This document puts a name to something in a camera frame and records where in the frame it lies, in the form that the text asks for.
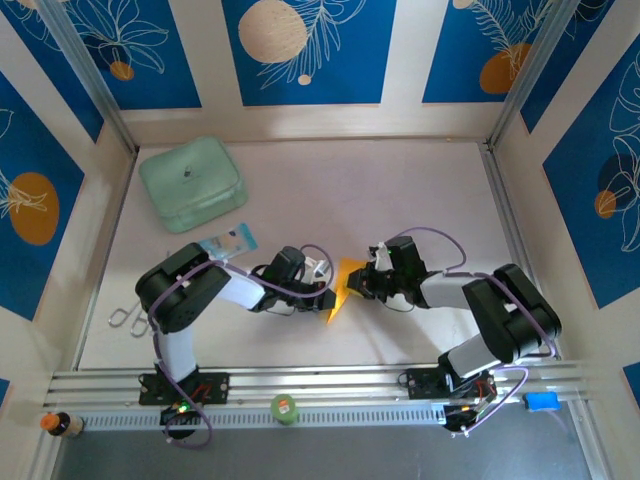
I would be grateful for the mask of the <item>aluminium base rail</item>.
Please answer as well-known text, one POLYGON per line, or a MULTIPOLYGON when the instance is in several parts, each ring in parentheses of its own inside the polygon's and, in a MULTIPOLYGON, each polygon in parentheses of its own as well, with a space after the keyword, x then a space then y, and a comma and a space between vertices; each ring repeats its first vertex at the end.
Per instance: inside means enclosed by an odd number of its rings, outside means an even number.
MULTIPOLYGON (((562 401, 593 397, 582 365, 576 361, 526 362, 527 382, 519 390, 554 391, 562 401)), ((201 368, 204 374, 226 373, 229 407, 264 407, 278 394, 289 394, 304 407, 406 404, 403 372, 409 364, 320 367, 201 368)), ((149 371, 97 369, 53 374, 45 407, 62 409, 137 408, 139 376, 149 371)))

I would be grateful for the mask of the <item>orange paper sheet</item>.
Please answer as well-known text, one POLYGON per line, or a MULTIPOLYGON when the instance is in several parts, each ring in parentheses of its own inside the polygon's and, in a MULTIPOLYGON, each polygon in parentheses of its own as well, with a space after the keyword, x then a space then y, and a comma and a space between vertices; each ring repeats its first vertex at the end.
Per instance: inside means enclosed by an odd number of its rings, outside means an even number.
POLYGON ((326 323, 331 324, 339 313, 340 309, 351 295, 351 291, 347 288, 348 277, 351 273, 363 268, 366 265, 365 260, 356 260, 343 257, 338 265, 334 291, 336 300, 334 307, 329 311, 326 323))

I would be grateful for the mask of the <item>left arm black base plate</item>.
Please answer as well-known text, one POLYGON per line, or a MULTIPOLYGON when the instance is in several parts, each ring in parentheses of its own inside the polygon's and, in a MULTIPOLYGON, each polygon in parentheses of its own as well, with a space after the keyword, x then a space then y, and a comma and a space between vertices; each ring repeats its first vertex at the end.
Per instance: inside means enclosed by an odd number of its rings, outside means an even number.
POLYGON ((169 406, 188 396, 198 404, 224 405, 227 403, 229 380, 230 375, 227 372, 195 371, 178 382, 178 386, 185 392, 181 394, 162 372, 141 374, 138 376, 139 404, 169 406))

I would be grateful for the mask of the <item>green tape roll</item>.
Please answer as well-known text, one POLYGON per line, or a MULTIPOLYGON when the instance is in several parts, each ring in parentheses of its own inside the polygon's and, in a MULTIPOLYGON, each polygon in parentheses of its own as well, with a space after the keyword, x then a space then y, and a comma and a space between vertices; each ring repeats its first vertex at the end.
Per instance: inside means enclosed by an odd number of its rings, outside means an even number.
POLYGON ((270 410, 273 418, 282 425, 292 425, 298 421, 299 411, 291 395, 276 395, 271 400, 270 410))

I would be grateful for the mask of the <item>metal scissors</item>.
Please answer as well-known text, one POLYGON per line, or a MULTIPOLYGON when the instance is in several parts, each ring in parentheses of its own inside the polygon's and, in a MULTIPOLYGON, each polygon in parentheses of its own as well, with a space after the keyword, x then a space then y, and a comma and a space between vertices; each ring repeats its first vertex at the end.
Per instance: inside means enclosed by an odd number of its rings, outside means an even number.
POLYGON ((132 306, 116 308, 108 317, 108 325, 112 328, 120 328, 129 325, 129 333, 133 338, 141 338, 149 331, 149 322, 141 307, 140 301, 135 301, 132 306))

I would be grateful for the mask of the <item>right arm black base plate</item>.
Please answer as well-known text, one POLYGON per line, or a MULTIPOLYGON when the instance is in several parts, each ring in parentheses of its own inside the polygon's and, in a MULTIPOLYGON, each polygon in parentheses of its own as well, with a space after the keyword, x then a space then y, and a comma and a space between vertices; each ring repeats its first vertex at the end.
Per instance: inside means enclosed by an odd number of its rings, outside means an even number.
POLYGON ((489 382, 493 379, 488 370, 462 379, 440 367, 410 368, 404 374, 411 400, 458 400, 486 397, 489 394, 489 382))

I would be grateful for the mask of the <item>aluminium side rail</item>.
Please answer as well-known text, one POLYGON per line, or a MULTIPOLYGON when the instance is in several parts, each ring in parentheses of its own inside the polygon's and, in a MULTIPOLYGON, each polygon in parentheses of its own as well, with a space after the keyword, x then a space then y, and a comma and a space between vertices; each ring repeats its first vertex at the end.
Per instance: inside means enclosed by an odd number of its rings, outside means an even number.
POLYGON ((536 279, 526 250, 518 225, 517 216, 509 198, 509 193, 503 175, 500 171, 498 161, 486 143, 479 142, 478 148, 487 180, 492 191, 496 209, 500 217, 511 260, 522 268, 525 275, 536 288, 540 288, 540 284, 536 279))
POLYGON ((105 212, 105 220, 103 221, 100 236, 94 249, 92 261, 90 264, 90 273, 92 274, 89 286, 91 287, 90 295, 82 313, 84 314, 81 328, 76 338, 76 345, 73 356, 71 357, 69 366, 72 371, 79 369, 80 361, 85 349, 88 338, 89 328, 95 311, 95 305, 98 299, 100 288, 106 271, 106 266, 111 253, 114 238, 117 232, 118 224, 124 208, 127 193, 135 172, 136 163, 139 157, 139 150, 133 154, 132 160, 126 170, 126 175, 116 189, 117 202, 113 207, 109 207, 105 212))

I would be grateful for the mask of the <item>aluminium frame post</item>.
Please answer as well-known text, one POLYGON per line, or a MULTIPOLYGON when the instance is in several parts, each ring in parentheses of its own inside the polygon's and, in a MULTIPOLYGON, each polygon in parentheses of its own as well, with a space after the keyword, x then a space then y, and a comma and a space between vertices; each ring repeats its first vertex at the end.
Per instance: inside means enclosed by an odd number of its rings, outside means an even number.
POLYGON ((579 2, 580 0, 552 0, 549 15, 542 22, 529 54, 506 96, 490 135, 486 139, 485 144, 490 153, 497 150, 511 123, 519 115, 579 2))
POLYGON ((125 151, 136 159, 139 147, 120 114, 115 98, 62 4, 57 0, 34 0, 34 3, 41 19, 101 117, 111 127, 125 151))

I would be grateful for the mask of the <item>small blue box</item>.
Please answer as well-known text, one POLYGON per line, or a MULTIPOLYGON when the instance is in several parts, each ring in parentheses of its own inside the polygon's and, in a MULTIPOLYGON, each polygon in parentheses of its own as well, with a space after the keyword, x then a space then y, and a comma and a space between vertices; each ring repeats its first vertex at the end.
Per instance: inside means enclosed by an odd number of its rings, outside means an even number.
POLYGON ((528 392, 523 395, 523 403, 529 412, 558 411, 561 403, 555 392, 528 392))

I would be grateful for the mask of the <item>blue medical cotton packet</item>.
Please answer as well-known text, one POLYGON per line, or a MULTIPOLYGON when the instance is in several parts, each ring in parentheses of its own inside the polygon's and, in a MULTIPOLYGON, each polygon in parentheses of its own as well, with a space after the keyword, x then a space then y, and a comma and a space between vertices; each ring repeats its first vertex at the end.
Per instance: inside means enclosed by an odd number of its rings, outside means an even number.
POLYGON ((198 244, 216 260, 230 260, 258 248, 257 241, 246 223, 239 223, 228 231, 199 241, 198 244))

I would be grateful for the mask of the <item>brown bottle with orange cap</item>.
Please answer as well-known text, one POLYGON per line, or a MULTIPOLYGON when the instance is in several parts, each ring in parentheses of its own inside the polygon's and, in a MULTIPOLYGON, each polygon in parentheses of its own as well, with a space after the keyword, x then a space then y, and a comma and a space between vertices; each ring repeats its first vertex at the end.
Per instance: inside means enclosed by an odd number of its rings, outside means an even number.
POLYGON ((84 421, 74 414, 49 412, 40 419, 40 427, 54 437, 75 437, 84 431, 84 421))

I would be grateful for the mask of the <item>mint green medicine bag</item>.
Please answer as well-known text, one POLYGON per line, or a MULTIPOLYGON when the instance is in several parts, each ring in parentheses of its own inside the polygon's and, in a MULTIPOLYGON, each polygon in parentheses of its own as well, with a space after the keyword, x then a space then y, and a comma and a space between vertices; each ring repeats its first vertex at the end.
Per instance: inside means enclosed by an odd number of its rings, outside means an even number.
POLYGON ((236 162, 212 136, 154 155, 138 172, 159 220, 171 233, 192 230, 248 200, 236 162))

